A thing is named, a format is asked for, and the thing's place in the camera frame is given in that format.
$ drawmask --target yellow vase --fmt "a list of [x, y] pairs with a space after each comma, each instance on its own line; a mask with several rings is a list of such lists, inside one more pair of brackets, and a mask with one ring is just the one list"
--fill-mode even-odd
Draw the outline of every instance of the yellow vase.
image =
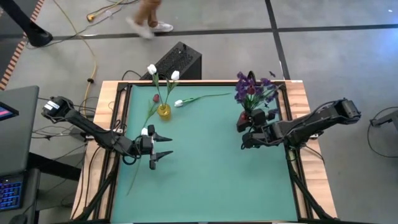
[[164, 121], [170, 121], [172, 118], [172, 109], [168, 104], [160, 104], [157, 107], [157, 114], [159, 114], [160, 118]]

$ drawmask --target orange striped edge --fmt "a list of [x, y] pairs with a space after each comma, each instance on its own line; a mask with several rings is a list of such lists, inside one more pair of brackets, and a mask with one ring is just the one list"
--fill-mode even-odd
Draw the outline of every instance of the orange striped edge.
[[[32, 21], [36, 21], [37, 16], [39, 16], [40, 10], [42, 9], [42, 6], [44, 4], [44, 0], [38, 0], [35, 9], [33, 10], [32, 16], [30, 19]], [[6, 72], [4, 72], [3, 77], [0, 80], [0, 90], [5, 90], [7, 87], [7, 84], [11, 78], [12, 72], [15, 69], [15, 66], [17, 65], [18, 59], [21, 56], [22, 50], [25, 47], [25, 44], [27, 42], [27, 36], [24, 32], [23, 35], [23, 40], [20, 41], [17, 45], [17, 48], [15, 49], [14, 55], [11, 57], [10, 63], [6, 68]]]
[[15, 49], [14, 55], [11, 57], [10, 63], [8, 64], [6, 71], [4, 72], [4, 75], [2, 76], [0, 80], [0, 90], [5, 90], [7, 87], [7, 84], [11, 78], [12, 72], [15, 69], [15, 66], [17, 65], [19, 56], [21, 56], [22, 50], [24, 49], [26, 44], [25, 40], [22, 40], [18, 43], [17, 48]]
[[38, 0], [35, 9], [33, 10], [33, 14], [30, 17], [32, 21], [36, 21], [37, 16], [39, 16], [40, 10], [44, 4], [44, 0]]

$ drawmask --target wooden table edge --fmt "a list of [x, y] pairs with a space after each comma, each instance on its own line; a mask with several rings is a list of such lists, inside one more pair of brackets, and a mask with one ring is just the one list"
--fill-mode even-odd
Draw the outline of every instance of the wooden table edge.
[[[236, 80], [180, 80], [180, 83], [236, 83]], [[305, 93], [304, 84], [301, 80], [273, 80], [273, 82], [285, 82], [287, 96], [290, 103], [290, 110], [292, 112], [293, 119], [298, 118], [300, 116], [306, 115], [310, 112], [310, 108], [307, 101], [307, 95]], [[96, 113], [94, 117], [94, 122], [101, 126], [102, 128], [109, 128], [112, 116], [112, 108], [113, 104], [111, 102], [114, 101], [116, 97], [117, 87], [119, 83], [134, 83], [134, 84], [146, 84], [152, 83], [150, 80], [124, 80], [124, 81], [104, 81], [101, 86], [101, 91], [98, 98], [98, 104], [96, 107]], [[121, 110], [124, 95], [121, 98], [121, 103], [119, 107], [118, 116], [121, 115]], [[279, 98], [282, 117], [283, 114], [286, 115], [286, 110], [282, 107], [283, 99]], [[316, 151], [320, 152], [318, 141], [310, 141], [308, 145], [315, 149]], [[86, 150], [86, 157], [85, 157], [85, 166], [82, 170], [85, 172], [84, 174], [84, 182], [83, 182], [83, 194], [81, 195], [81, 178], [78, 183], [78, 188], [76, 191], [75, 202], [73, 204], [72, 211], [75, 211], [76, 206], [78, 206], [78, 201], [81, 195], [81, 200], [76, 211], [75, 217], [79, 216], [79, 214], [83, 211], [83, 207], [85, 205], [85, 197], [86, 197], [86, 190], [87, 190], [87, 180], [88, 180], [88, 165], [90, 164], [91, 158], [95, 150], [97, 149], [97, 144], [94, 141], [90, 141], [87, 146]], [[100, 181], [100, 173], [103, 166], [103, 159], [104, 159], [105, 150], [100, 149], [95, 156], [93, 164], [91, 166], [90, 172], [90, 188], [88, 189], [87, 195], [87, 203], [89, 203], [98, 190], [98, 184]], [[317, 202], [324, 208], [324, 210], [331, 216], [336, 217], [336, 210], [333, 203], [333, 198], [330, 192], [330, 186], [328, 183], [328, 179], [326, 176], [325, 166], [323, 165], [322, 161], [319, 160], [315, 155], [302, 150], [302, 163], [305, 173], [305, 179], [307, 181], [307, 187], [309, 191], [312, 193], [314, 198]], [[101, 209], [99, 213], [99, 218], [104, 218], [105, 210], [106, 210], [106, 203], [108, 202], [108, 194], [109, 188], [104, 193], [101, 203]], [[297, 198], [299, 203], [300, 214], [303, 218], [306, 217], [305, 213], [305, 205], [303, 202], [303, 197], [299, 190], [297, 191]]]

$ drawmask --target white tulip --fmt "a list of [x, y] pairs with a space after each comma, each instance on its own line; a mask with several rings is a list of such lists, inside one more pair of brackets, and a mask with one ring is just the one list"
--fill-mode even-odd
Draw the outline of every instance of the white tulip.
[[147, 68], [148, 68], [149, 74], [154, 75], [156, 73], [156, 67], [154, 64], [150, 64]]
[[141, 130], [141, 135], [143, 135], [143, 136], [148, 136], [148, 129], [143, 128], [143, 129]]
[[174, 71], [172, 74], [172, 80], [177, 81], [180, 78], [180, 72]]
[[176, 102], [174, 102], [174, 106], [175, 107], [180, 107], [183, 105], [183, 101], [182, 100], [177, 100]]

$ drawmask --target yellow cable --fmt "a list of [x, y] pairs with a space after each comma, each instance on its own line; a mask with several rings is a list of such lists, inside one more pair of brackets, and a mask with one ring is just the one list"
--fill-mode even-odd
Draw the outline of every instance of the yellow cable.
[[125, 0], [119, 0], [118, 2], [114, 3], [112, 6], [106, 7], [106, 8], [104, 8], [104, 9], [98, 11], [98, 12], [94, 12], [94, 13], [88, 15], [88, 16], [92, 16], [93, 19], [94, 19], [94, 17], [96, 17], [96, 16], [98, 16], [98, 15], [100, 15], [100, 14], [106, 12], [108, 9], [112, 9], [113, 7], [116, 7], [117, 5], [119, 5], [120, 3], [122, 3], [123, 1], [125, 1]]
[[[91, 73], [90, 79], [94, 80], [95, 74], [96, 74], [96, 72], [97, 72], [97, 59], [96, 59], [96, 57], [95, 57], [95, 54], [94, 54], [94, 52], [93, 52], [93, 49], [91, 49], [91, 47], [88, 45], [87, 41], [78, 33], [78, 31], [76, 30], [76, 27], [73, 25], [72, 21], [70, 20], [70, 18], [69, 18], [68, 15], [66, 14], [66, 12], [61, 8], [61, 6], [56, 2], [56, 0], [53, 0], [53, 1], [54, 1], [54, 3], [58, 6], [58, 8], [61, 10], [61, 12], [63, 13], [63, 15], [68, 19], [68, 21], [69, 21], [70, 25], [72, 26], [73, 30], [75, 31], [76, 35], [77, 35], [82, 41], [84, 41], [84, 43], [87, 45], [88, 49], [90, 50], [91, 55], [93, 56], [93, 59], [94, 59], [94, 69], [93, 69], [93, 72]], [[85, 93], [85, 98], [84, 98], [84, 102], [83, 102], [83, 106], [84, 106], [84, 108], [83, 108], [83, 115], [84, 115], [84, 116], [86, 116], [86, 101], [87, 101], [87, 97], [88, 97], [88, 92], [89, 92], [89, 90], [90, 90], [90, 85], [91, 85], [91, 82], [88, 82], [87, 88], [86, 88], [86, 93]]]

